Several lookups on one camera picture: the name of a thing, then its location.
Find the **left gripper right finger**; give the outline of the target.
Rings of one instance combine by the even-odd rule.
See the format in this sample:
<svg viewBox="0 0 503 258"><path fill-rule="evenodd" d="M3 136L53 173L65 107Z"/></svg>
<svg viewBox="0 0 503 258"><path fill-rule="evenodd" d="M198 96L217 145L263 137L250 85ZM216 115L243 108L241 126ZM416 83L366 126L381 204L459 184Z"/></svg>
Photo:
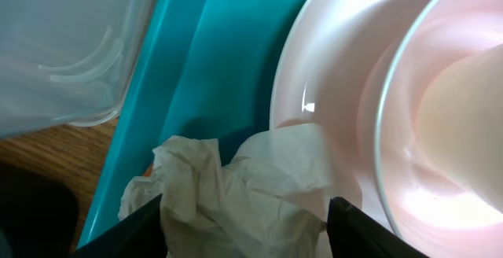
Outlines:
<svg viewBox="0 0 503 258"><path fill-rule="evenodd" d="M327 234L335 258L427 258L342 197L330 201Z"/></svg>

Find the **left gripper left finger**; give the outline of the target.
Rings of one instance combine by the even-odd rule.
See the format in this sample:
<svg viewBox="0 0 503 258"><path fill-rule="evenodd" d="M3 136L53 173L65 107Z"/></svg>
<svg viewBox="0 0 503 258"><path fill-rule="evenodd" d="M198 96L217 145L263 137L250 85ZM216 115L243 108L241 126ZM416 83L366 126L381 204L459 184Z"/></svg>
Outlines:
<svg viewBox="0 0 503 258"><path fill-rule="evenodd" d="M98 238L77 249L72 258L165 258L158 195Z"/></svg>

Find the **white napkin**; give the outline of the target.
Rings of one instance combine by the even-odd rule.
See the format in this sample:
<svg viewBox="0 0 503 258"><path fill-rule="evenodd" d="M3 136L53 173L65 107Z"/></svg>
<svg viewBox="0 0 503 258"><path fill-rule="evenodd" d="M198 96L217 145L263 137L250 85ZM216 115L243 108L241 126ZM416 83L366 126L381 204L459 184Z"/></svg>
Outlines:
<svg viewBox="0 0 503 258"><path fill-rule="evenodd" d="M119 218L158 197L169 256L315 256L332 187L316 125L253 135L227 165L215 139L173 136L153 154L151 173L127 184Z"/></svg>

